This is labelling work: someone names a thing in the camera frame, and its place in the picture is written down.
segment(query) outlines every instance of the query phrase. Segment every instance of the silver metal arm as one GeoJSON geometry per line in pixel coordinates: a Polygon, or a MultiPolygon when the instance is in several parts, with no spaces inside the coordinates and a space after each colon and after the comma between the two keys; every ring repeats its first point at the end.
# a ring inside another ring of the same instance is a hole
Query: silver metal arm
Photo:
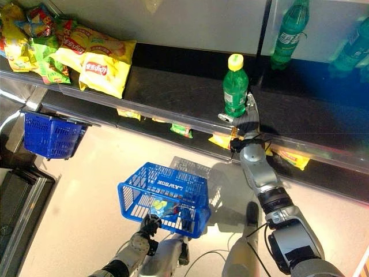
{"type": "Polygon", "coordinates": [[[343,277],[338,269],[324,260],[324,251],[317,236],[268,164],[263,142],[260,138],[256,139],[259,137],[257,105],[251,93],[247,95],[247,99],[246,116],[238,119],[237,123],[238,126],[241,124],[252,128],[243,129],[246,132],[245,139],[236,140],[233,147],[231,142],[231,149],[240,152],[240,163],[246,181],[258,197],[265,220],[273,229],[268,237],[273,259],[280,271],[293,277],[319,274],[343,277]]]}

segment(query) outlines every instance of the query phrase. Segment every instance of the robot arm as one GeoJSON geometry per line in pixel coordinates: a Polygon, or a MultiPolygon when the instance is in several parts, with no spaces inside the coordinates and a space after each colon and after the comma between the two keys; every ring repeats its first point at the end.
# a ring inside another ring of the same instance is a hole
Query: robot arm
{"type": "Polygon", "coordinates": [[[246,181],[258,197],[265,219],[273,230],[268,240],[277,266],[283,273],[294,277],[318,274],[343,276],[338,269],[324,260],[324,251],[317,236],[300,209],[293,204],[276,172],[266,161],[263,141],[257,138],[259,116],[251,93],[247,95],[247,100],[246,120],[238,119],[237,123],[249,129],[243,141],[231,141],[231,149],[240,152],[240,163],[246,181]]]}
{"type": "Polygon", "coordinates": [[[119,251],[102,269],[89,277],[129,277],[142,264],[146,255],[153,256],[158,243],[150,238],[154,236],[161,221],[157,217],[146,216],[141,229],[130,239],[128,246],[119,251]]]}

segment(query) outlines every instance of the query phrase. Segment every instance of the yellow bottle cap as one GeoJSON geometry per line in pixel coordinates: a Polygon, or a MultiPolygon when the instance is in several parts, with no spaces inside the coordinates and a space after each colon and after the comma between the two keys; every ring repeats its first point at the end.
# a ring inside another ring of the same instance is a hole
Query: yellow bottle cap
{"type": "Polygon", "coordinates": [[[232,54],[228,58],[228,68],[231,71],[240,70],[243,67],[243,55],[232,54]]]}

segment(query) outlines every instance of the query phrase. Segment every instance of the green chip bag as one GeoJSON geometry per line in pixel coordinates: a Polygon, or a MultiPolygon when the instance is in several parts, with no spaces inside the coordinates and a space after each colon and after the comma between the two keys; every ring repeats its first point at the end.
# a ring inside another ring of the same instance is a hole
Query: green chip bag
{"type": "Polygon", "coordinates": [[[172,124],[171,131],[190,139],[193,138],[191,129],[182,125],[172,124]]]}
{"type": "Polygon", "coordinates": [[[68,68],[50,57],[59,48],[56,36],[31,39],[31,45],[39,64],[39,74],[45,84],[70,84],[68,68]]]}

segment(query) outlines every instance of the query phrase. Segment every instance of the snack bag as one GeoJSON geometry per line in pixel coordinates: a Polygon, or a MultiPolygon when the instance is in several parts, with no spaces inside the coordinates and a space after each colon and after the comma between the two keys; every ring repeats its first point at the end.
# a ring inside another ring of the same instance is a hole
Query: snack bag
{"type": "Polygon", "coordinates": [[[141,114],[134,113],[132,111],[124,111],[124,110],[121,110],[119,108],[116,111],[118,112],[118,115],[120,115],[121,117],[135,118],[135,119],[141,121],[141,114]]]}
{"type": "Polygon", "coordinates": [[[86,87],[122,97],[135,42],[93,38],[85,53],[80,89],[86,87]]]}
{"type": "Polygon", "coordinates": [[[44,25],[52,25],[54,22],[50,12],[42,3],[27,11],[27,19],[30,23],[43,23],[44,25]]]}
{"type": "Polygon", "coordinates": [[[168,215],[177,215],[179,213],[178,203],[164,200],[160,196],[156,196],[150,207],[150,214],[163,218],[168,215]]]}
{"type": "Polygon", "coordinates": [[[50,36],[52,33],[52,28],[49,25],[45,25],[43,23],[30,23],[23,21],[15,21],[14,23],[31,38],[50,36]]]}
{"type": "Polygon", "coordinates": [[[307,163],[309,162],[309,158],[298,155],[298,154],[293,154],[287,151],[283,151],[283,150],[274,150],[273,152],[275,152],[276,154],[280,155],[283,159],[285,159],[287,162],[289,162],[291,165],[304,170],[307,163]]]}
{"type": "Polygon", "coordinates": [[[10,67],[15,72],[37,69],[36,58],[29,48],[28,38],[19,30],[14,21],[25,21],[20,7],[10,3],[1,9],[2,34],[5,38],[4,51],[10,67]]]}
{"type": "Polygon", "coordinates": [[[34,38],[31,39],[31,43],[39,65],[39,74],[44,83],[70,84],[68,68],[50,57],[50,54],[56,52],[59,47],[57,37],[34,38]]]}
{"type": "Polygon", "coordinates": [[[219,145],[220,147],[223,147],[224,149],[231,149],[229,146],[231,139],[232,136],[219,136],[217,134],[214,134],[211,138],[209,138],[209,141],[216,145],[219,145]]]}
{"type": "Polygon", "coordinates": [[[170,130],[172,132],[180,134],[181,136],[188,137],[189,139],[193,138],[191,129],[182,125],[172,124],[170,130]]]}
{"type": "Polygon", "coordinates": [[[70,36],[65,38],[61,47],[53,55],[53,58],[81,73],[85,52],[90,40],[93,38],[111,39],[109,36],[84,27],[83,25],[77,25],[70,36]]]}
{"type": "Polygon", "coordinates": [[[55,18],[54,33],[57,36],[59,45],[69,38],[72,30],[77,26],[76,20],[55,18]]]}

